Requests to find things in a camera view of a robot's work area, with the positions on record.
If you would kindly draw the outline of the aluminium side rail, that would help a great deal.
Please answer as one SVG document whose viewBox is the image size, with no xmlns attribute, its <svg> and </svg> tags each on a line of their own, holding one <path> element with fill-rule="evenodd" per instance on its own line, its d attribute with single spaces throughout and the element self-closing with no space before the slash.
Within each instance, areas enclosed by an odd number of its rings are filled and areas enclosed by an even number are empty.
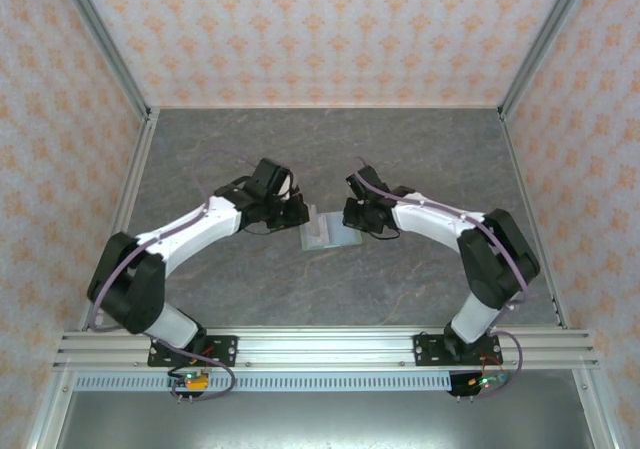
<svg viewBox="0 0 640 449">
<path fill-rule="evenodd" d="M 160 108 L 152 107 L 140 125 L 107 237 L 129 227 L 159 114 Z"/>
<path fill-rule="evenodd" d="M 539 262 L 541 265 L 541 271 L 544 275 L 548 292 L 550 293 L 550 299 L 554 306 L 554 311 L 556 314 L 558 325 L 563 330 L 571 329 L 572 328 L 571 320 L 566 311 L 566 304 L 565 304 L 563 295 L 557 286 L 557 278 L 552 268 L 552 265 L 550 264 L 550 259 L 546 251 L 545 243 L 541 238 L 541 233 L 540 233 L 540 230 L 538 227 L 538 221 L 536 218 L 537 213 L 530 198 L 529 189 L 525 180 L 525 174 L 521 168 L 521 164 L 518 159 L 516 147 L 514 144 L 514 139 L 512 138 L 509 131 L 507 116 L 505 115 L 501 107 L 497 108 L 497 114 L 499 116 L 502 132 L 503 132 L 503 135 L 507 144 L 507 148 L 514 166 L 515 176 L 518 181 L 519 189 L 523 199 L 523 204 L 524 204 L 527 218 L 529 220 L 529 224 L 531 227 L 535 248 L 536 248 Z"/>
</svg>

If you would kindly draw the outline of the left aluminium frame leg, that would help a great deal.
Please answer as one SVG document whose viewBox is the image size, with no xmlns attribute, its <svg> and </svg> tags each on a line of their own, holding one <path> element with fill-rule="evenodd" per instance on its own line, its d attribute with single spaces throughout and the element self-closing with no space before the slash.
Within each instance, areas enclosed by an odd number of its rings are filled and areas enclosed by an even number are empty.
<svg viewBox="0 0 640 449">
<path fill-rule="evenodd" d="M 53 372 L 36 414 L 27 449 L 56 449 L 74 392 L 74 371 Z"/>
</svg>

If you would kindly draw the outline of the aluminium mounting rail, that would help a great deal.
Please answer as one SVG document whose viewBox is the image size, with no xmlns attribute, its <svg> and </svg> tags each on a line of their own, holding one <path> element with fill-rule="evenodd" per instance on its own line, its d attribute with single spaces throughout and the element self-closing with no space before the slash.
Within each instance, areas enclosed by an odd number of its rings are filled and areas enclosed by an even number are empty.
<svg viewBox="0 0 640 449">
<path fill-rule="evenodd" d="M 238 338 L 237 371 L 414 371 L 413 336 L 438 334 L 419 326 L 220 327 L 210 334 Z M 505 369 L 599 369 L 604 358 L 585 330 L 559 326 L 503 327 L 496 332 Z M 67 332 L 53 366 L 57 370 L 143 370 L 151 343 L 142 335 Z"/>
</svg>

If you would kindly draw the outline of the left controller board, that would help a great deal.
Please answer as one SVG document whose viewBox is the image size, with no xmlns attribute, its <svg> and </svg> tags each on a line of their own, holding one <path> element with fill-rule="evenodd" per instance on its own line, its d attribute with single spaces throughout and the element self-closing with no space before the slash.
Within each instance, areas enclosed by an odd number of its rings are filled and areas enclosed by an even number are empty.
<svg viewBox="0 0 640 449">
<path fill-rule="evenodd" d="M 183 397 L 201 396 L 209 387 L 209 375 L 203 370 L 182 371 L 174 368 L 167 375 L 171 390 Z"/>
</svg>

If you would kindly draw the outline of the left aluminium corner post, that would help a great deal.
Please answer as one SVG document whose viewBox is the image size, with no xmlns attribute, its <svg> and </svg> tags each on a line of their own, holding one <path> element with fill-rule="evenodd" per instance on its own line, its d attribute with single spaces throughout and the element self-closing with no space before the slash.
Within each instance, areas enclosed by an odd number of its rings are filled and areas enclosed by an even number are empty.
<svg viewBox="0 0 640 449">
<path fill-rule="evenodd" d="M 71 0 L 85 28 L 97 44 L 104 60 L 115 76 L 121 89 L 141 120 L 146 120 L 151 112 L 141 89 L 129 70 L 120 50 L 115 44 L 106 23 L 99 14 L 93 0 Z"/>
</svg>

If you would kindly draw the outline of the right controller board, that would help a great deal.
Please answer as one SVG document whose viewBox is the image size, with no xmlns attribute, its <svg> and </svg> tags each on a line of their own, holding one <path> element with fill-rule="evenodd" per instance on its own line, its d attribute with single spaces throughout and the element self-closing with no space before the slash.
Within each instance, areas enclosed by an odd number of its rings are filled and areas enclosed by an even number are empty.
<svg viewBox="0 0 640 449">
<path fill-rule="evenodd" d="M 470 388 L 488 389 L 494 386 L 505 384 L 508 381 L 508 375 L 504 372 L 491 374 L 480 374 L 472 377 L 467 381 Z"/>
</svg>

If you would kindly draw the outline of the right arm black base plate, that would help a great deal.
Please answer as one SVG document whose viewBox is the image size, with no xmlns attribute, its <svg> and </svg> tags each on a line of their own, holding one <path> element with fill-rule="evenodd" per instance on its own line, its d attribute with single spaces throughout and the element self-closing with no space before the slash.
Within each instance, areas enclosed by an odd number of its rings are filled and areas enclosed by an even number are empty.
<svg viewBox="0 0 640 449">
<path fill-rule="evenodd" d="M 497 336 L 481 336 L 474 343 L 465 343 L 455 334 L 413 336 L 413 355 L 417 366 L 481 366 L 501 365 L 502 348 Z"/>
</svg>

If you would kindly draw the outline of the right aluminium corner post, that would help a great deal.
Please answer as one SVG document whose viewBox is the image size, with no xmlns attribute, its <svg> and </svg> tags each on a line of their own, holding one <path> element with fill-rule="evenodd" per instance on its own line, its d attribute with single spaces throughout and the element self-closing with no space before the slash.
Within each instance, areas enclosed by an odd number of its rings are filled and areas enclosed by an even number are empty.
<svg viewBox="0 0 640 449">
<path fill-rule="evenodd" d="M 520 64 L 502 103 L 497 107 L 497 112 L 502 122 L 505 122 L 516 108 L 517 103 L 534 77 L 576 1 L 554 1 L 523 62 Z"/>
</svg>

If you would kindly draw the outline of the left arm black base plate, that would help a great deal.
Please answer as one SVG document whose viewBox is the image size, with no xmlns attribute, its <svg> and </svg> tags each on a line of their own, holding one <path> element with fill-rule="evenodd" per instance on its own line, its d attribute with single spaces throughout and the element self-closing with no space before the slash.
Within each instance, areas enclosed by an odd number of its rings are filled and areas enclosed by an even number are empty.
<svg viewBox="0 0 640 449">
<path fill-rule="evenodd" d="M 207 335 L 204 342 L 199 345 L 201 356 L 222 362 L 229 367 L 235 366 L 238 338 L 232 335 Z M 147 358 L 149 367 L 207 367 L 210 363 L 195 359 L 192 356 L 184 356 L 170 350 L 166 346 L 152 342 Z"/>
</svg>

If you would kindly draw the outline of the green card holder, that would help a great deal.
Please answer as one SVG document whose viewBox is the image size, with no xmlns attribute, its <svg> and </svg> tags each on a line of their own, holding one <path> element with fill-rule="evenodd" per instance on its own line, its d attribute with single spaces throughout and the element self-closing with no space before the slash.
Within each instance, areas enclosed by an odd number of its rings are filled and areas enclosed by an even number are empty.
<svg viewBox="0 0 640 449">
<path fill-rule="evenodd" d="M 334 249 L 362 243 L 362 233 L 343 224 L 341 212 L 320 213 L 308 206 L 309 221 L 300 227 L 304 251 Z"/>
</svg>

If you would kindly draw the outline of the left aluminium side rail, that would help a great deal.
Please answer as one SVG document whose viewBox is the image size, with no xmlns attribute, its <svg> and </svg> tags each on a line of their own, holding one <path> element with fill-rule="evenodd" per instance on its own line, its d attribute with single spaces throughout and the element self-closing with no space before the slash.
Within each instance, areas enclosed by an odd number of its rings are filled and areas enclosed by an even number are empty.
<svg viewBox="0 0 640 449">
<path fill-rule="evenodd" d="M 140 125 L 107 237 L 129 227 L 159 114 L 160 108 L 152 107 Z"/>
</svg>

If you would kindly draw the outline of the controller board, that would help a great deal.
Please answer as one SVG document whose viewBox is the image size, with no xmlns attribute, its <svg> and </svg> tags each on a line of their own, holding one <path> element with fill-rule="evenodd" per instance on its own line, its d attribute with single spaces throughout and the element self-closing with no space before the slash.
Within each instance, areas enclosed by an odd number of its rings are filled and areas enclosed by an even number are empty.
<svg viewBox="0 0 640 449">
<path fill-rule="evenodd" d="M 209 375 L 203 370 L 182 371 L 174 368 L 167 375 L 171 390 L 183 397 L 201 396 L 209 387 Z"/>
<path fill-rule="evenodd" d="M 472 377 L 467 381 L 470 388 L 488 389 L 494 386 L 505 384 L 508 381 L 508 375 L 504 372 L 491 374 L 480 374 Z"/>
</svg>

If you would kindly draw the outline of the right aluminium frame leg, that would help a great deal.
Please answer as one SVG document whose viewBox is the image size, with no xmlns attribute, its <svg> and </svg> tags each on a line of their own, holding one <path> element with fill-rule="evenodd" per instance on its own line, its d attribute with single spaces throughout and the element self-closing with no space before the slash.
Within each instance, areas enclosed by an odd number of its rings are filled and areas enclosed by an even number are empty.
<svg viewBox="0 0 640 449">
<path fill-rule="evenodd" d="M 572 374 L 594 449 L 616 449 L 592 372 L 588 369 L 574 369 Z"/>
</svg>

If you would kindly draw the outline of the aluminium frame leg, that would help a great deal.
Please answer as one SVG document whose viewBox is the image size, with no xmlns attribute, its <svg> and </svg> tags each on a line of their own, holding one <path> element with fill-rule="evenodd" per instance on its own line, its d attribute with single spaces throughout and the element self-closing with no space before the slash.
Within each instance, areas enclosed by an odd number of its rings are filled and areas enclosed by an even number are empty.
<svg viewBox="0 0 640 449">
<path fill-rule="evenodd" d="M 588 369 L 574 369 L 572 374 L 594 449 L 616 449 L 592 372 Z"/>
<path fill-rule="evenodd" d="M 74 371 L 53 372 L 36 414 L 27 449 L 56 449 L 74 392 Z"/>
</svg>

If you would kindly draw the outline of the grey metal panel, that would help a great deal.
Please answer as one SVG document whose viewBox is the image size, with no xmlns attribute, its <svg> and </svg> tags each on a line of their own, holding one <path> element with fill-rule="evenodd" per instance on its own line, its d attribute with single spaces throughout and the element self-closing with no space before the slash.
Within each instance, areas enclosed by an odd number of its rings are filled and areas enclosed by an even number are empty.
<svg viewBox="0 0 640 449">
<path fill-rule="evenodd" d="M 444 393 L 77 393 L 56 449 L 594 449 L 579 401 Z"/>
</svg>

